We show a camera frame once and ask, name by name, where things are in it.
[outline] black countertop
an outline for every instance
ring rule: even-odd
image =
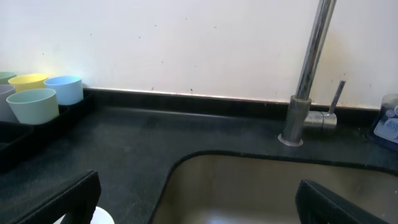
[[[237,154],[376,169],[398,174],[398,153],[369,142],[361,128],[304,136],[300,148],[277,140],[283,121],[103,107],[39,155],[0,175],[0,209],[86,169],[99,173],[98,206],[115,223],[147,223],[173,167],[197,154]]]

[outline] bottle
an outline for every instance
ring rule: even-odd
[[[398,94],[383,96],[379,115],[368,138],[398,151]]]

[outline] faucet spout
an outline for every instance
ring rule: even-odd
[[[319,0],[300,81],[298,82],[296,94],[290,97],[285,128],[278,137],[282,143],[288,146],[298,147],[303,144],[301,137],[304,121],[311,106],[311,99],[309,98],[311,86],[335,4],[336,0]]]

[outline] yellow cup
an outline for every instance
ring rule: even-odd
[[[15,91],[18,93],[25,90],[45,88],[44,80],[48,78],[49,76],[44,74],[21,75],[9,79],[8,83],[10,83],[10,85],[13,85],[15,87]]]

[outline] sink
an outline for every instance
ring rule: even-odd
[[[171,174],[151,223],[300,223],[295,194],[311,179],[389,223],[398,223],[398,177],[299,162],[204,155]]]

